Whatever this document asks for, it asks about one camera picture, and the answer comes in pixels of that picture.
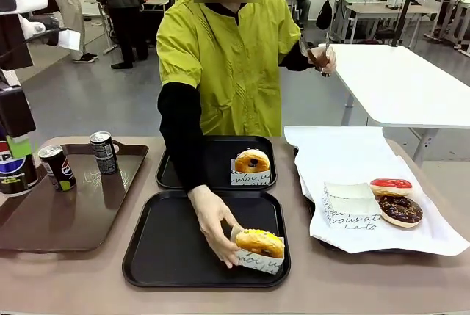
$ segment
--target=pepsi logo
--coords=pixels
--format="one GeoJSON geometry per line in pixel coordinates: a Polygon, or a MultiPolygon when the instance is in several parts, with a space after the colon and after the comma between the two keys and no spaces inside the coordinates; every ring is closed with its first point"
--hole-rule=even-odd
{"type": "Polygon", "coordinates": [[[68,159],[65,159],[64,163],[62,163],[62,173],[65,175],[72,175],[72,169],[68,164],[68,159]]]}
{"type": "Polygon", "coordinates": [[[20,170],[26,157],[23,159],[14,159],[12,158],[12,153],[8,148],[6,141],[0,141],[0,173],[1,174],[11,174],[20,170]]]}

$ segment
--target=red glazed donut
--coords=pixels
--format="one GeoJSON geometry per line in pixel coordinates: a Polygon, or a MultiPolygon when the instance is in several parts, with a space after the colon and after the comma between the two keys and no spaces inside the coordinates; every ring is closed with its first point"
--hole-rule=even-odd
{"type": "Polygon", "coordinates": [[[370,182],[370,189],[377,196],[406,196],[413,186],[404,179],[375,179],[370,182]]]}

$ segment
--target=black tray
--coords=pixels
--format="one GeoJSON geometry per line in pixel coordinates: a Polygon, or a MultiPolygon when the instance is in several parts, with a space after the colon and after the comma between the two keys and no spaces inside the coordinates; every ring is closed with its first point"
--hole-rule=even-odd
{"type": "Polygon", "coordinates": [[[280,203],[266,192],[218,192],[245,228],[284,237],[285,259],[276,275],[228,269],[212,252],[184,192],[154,195],[145,204],[123,260],[125,279],[138,287],[269,288],[289,274],[291,260],[280,203]]]}
{"type": "MultiPolygon", "coordinates": [[[[204,156],[209,186],[215,190],[263,190],[274,185],[278,177],[272,143],[264,137],[207,136],[204,156]],[[269,157],[271,162],[271,182],[269,185],[231,185],[230,160],[235,159],[239,153],[249,148],[257,148],[269,157]]],[[[160,161],[159,169],[156,171],[155,179],[159,186],[165,189],[182,189],[166,150],[160,161]]]]}

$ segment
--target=chocolate donut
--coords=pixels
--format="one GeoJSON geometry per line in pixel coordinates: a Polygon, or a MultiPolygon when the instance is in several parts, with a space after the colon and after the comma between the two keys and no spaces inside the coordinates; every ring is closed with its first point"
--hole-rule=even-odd
{"type": "Polygon", "coordinates": [[[383,219],[399,227],[414,227],[423,218],[421,207],[403,196],[380,196],[379,206],[382,209],[383,219]]]}

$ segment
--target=silver can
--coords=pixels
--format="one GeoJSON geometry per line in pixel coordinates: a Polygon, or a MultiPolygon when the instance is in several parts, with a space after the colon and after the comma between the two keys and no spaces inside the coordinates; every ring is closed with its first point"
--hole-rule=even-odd
{"type": "Polygon", "coordinates": [[[118,158],[112,144],[111,134],[97,131],[90,136],[90,143],[101,174],[113,174],[118,171],[118,158]]]}

